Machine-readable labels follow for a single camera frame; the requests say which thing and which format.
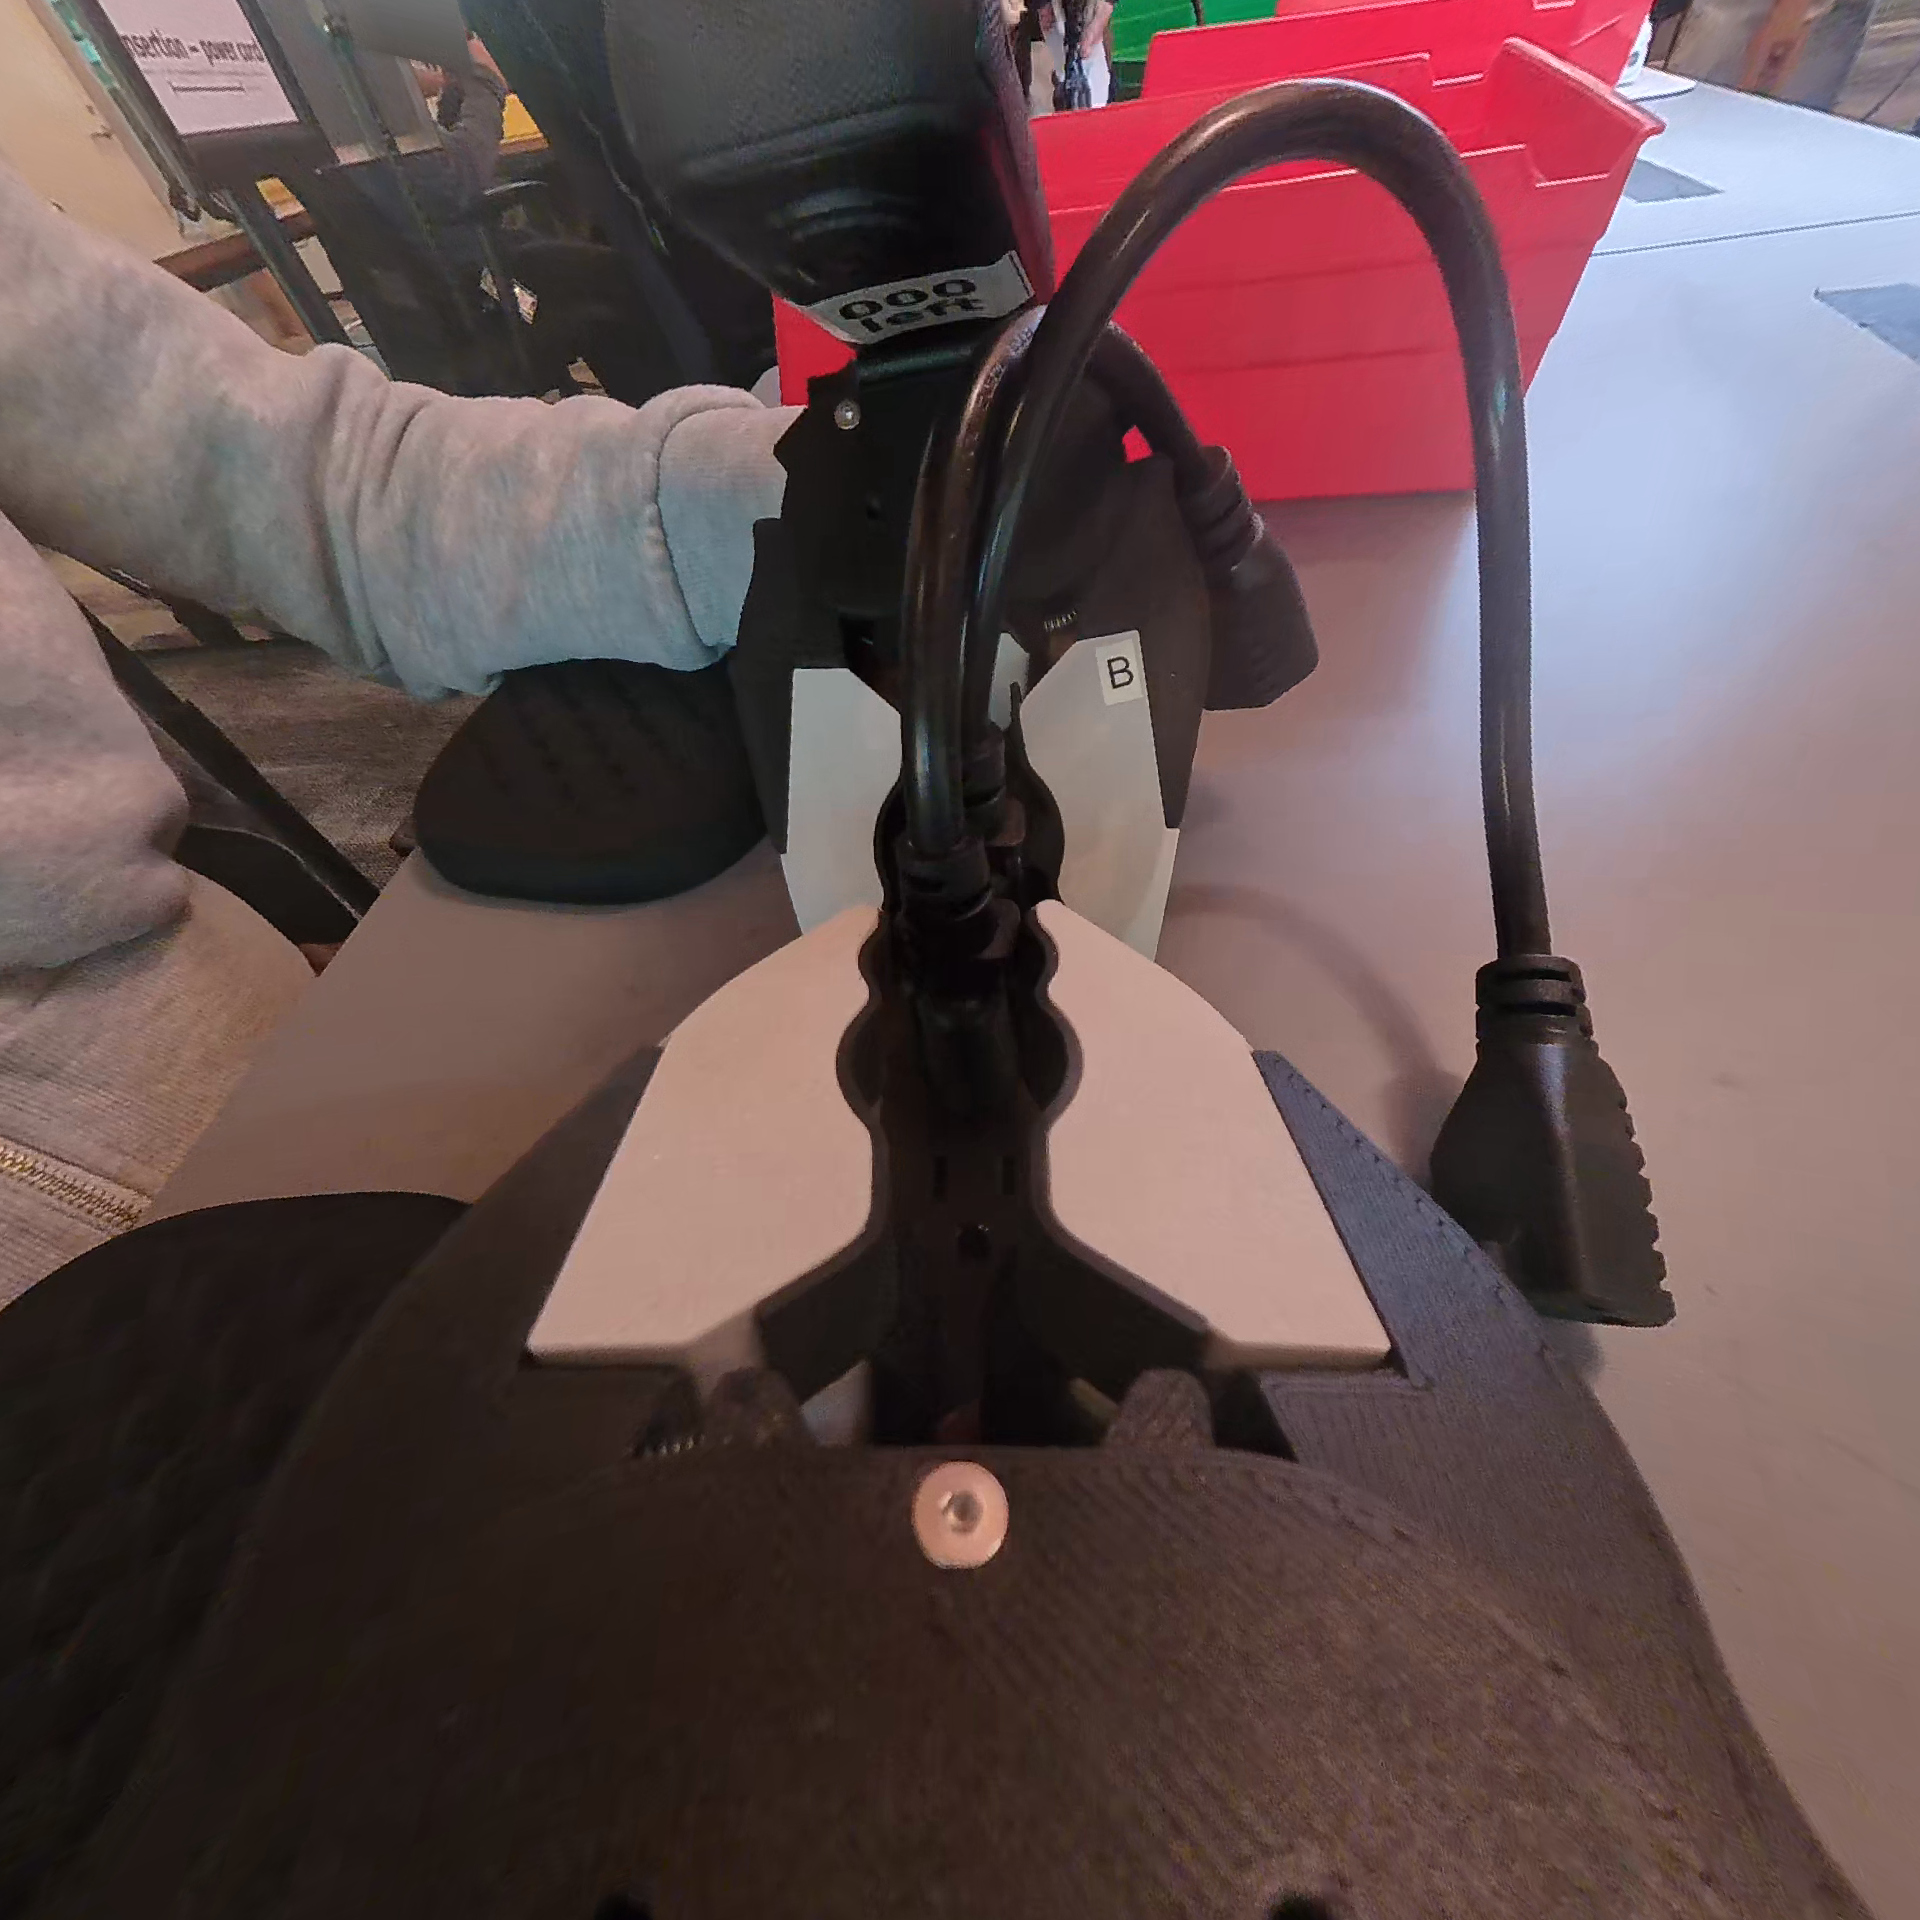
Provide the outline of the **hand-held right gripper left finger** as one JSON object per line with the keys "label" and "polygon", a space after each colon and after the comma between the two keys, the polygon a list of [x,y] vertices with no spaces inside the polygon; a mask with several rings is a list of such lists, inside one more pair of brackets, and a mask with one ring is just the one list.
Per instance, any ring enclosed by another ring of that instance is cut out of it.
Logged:
{"label": "hand-held right gripper left finger", "polygon": [[842,1397],[872,1338],[832,1279],[868,1232],[872,1133],[842,1078],[871,1001],[853,905],[733,976],[666,1037],[640,1102],[528,1332],[547,1364],[666,1364],[698,1385],[766,1366],[800,1400]]}

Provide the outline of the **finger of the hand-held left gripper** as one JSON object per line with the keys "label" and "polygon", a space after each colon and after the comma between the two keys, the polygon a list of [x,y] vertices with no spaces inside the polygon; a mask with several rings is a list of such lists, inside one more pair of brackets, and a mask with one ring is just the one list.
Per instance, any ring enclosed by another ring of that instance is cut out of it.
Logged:
{"label": "finger of the hand-held left gripper", "polygon": [[882,900],[875,829],[900,773],[895,709],[843,664],[791,676],[784,885],[800,932]]}
{"label": "finger of the hand-held left gripper", "polygon": [[1138,644],[1071,644],[1021,693],[1014,736],[1062,829],[1059,896],[1156,960],[1180,829],[1166,820]]}

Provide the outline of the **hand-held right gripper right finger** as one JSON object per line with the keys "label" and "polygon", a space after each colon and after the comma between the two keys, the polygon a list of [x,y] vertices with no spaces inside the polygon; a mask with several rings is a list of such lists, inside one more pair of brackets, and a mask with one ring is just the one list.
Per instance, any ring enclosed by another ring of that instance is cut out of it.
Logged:
{"label": "hand-held right gripper right finger", "polygon": [[1111,1399],[1147,1370],[1371,1370],[1387,1330],[1250,1041],[1064,903],[1024,920],[1036,1220],[1014,1313]]}

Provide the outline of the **person's left forearm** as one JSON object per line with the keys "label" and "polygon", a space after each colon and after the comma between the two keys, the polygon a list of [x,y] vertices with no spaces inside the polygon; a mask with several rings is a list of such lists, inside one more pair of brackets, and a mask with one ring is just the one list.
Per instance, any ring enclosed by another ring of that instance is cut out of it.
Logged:
{"label": "person's left forearm", "polygon": [[7,709],[111,693],[43,546],[418,696],[736,644],[796,408],[724,385],[450,398],[351,346],[282,351],[11,169],[3,270]]}

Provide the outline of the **black office chair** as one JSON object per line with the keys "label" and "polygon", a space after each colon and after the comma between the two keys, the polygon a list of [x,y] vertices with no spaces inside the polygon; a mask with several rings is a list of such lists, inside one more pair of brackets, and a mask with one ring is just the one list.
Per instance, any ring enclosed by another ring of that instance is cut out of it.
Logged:
{"label": "black office chair", "polygon": [[671,383],[666,335],[621,254],[515,226],[501,193],[502,186],[491,186],[456,202],[430,230],[477,297],[483,326],[501,338],[515,390],[575,392],[575,366],[590,370],[599,392],[624,404]]}

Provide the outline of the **green plastic bin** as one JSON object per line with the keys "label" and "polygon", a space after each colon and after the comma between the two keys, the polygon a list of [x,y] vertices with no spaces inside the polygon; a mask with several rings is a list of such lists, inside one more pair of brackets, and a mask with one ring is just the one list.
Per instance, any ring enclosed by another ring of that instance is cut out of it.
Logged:
{"label": "green plastic bin", "polygon": [[1115,1],[1108,22],[1111,58],[1146,66],[1149,44],[1160,32],[1237,25],[1272,16],[1277,1]]}

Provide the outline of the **red plastic bin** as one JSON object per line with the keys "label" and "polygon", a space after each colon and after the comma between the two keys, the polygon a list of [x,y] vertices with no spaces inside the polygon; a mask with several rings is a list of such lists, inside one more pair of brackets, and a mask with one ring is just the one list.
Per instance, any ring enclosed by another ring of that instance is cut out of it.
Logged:
{"label": "red plastic bin", "polygon": [[1204,22],[1166,22],[1136,62],[1155,97],[1418,57],[1435,80],[1475,80],[1508,41],[1525,41],[1611,86],[1647,13],[1651,1],[1204,5]]}
{"label": "red plastic bin", "polygon": [[[1525,41],[1475,80],[1435,80],[1422,57],[1332,77],[1414,104],[1467,162],[1498,230],[1523,375],[1534,376],[1654,117],[1619,81]],[[1143,94],[1036,121],[1059,264],[1152,153],[1199,110],[1253,86]],[[1292,164],[1221,191],[1140,273],[1117,324],[1199,437],[1232,453],[1256,503],[1472,484],[1444,282],[1404,207],[1351,172]]]}

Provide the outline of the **white paper sign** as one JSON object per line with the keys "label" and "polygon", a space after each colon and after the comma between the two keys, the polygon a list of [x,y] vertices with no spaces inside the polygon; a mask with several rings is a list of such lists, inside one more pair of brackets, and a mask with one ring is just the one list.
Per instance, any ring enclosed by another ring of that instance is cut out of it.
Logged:
{"label": "white paper sign", "polygon": [[255,5],[85,1],[77,12],[181,141],[235,146],[322,134]]}

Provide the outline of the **person's grey hoodie torso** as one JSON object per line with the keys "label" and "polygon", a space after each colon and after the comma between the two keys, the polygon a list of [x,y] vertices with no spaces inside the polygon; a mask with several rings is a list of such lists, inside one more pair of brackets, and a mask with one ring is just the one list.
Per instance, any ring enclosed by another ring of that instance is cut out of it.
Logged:
{"label": "person's grey hoodie torso", "polygon": [[186,792],[82,609],[3,535],[3,1300],[136,1225],[312,985],[176,860]]}

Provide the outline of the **black chair frame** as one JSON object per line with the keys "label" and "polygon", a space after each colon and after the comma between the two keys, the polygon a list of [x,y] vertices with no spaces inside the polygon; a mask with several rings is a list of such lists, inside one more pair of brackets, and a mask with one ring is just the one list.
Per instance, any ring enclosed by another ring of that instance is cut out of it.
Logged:
{"label": "black chair frame", "polygon": [[199,705],[143,664],[86,608],[111,680],[187,786],[176,854],[237,896],[301,950],[332,952],[359,927],[379,888]]}

